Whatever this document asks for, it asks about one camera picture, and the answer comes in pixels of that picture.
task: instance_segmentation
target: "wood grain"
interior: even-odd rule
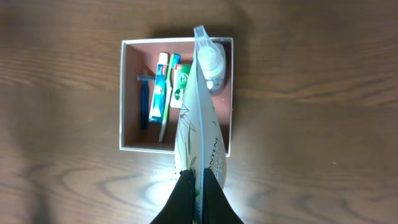
[[[236,43],[225,194],[245,223],[396,223],[395,1],[0,2],[0,222],[149,223],[171,155],[118,151],[123,39]]]

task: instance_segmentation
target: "cardboard box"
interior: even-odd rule
[[[219,95],[212,96],[226,155],[231,154],[232,97],[233,97],[233,38],[213,37],[213,42],[221,43],[226,53],[225,86]],[[169,122],[162,143],[159,143],[161,124],[149,123],[147,130],[141,130],[140,92],[142,83],[137,75],[155,75],[159,53],[181,55],[182,63],[191,63],[195,38],[166,38],[124,40],[120,64],[120,117],[119,148],[125,151],[156,152],[173,154],[175,133],[180,110],[170,108]],[[154,81],[149,82],[149,106],[152,102]]]

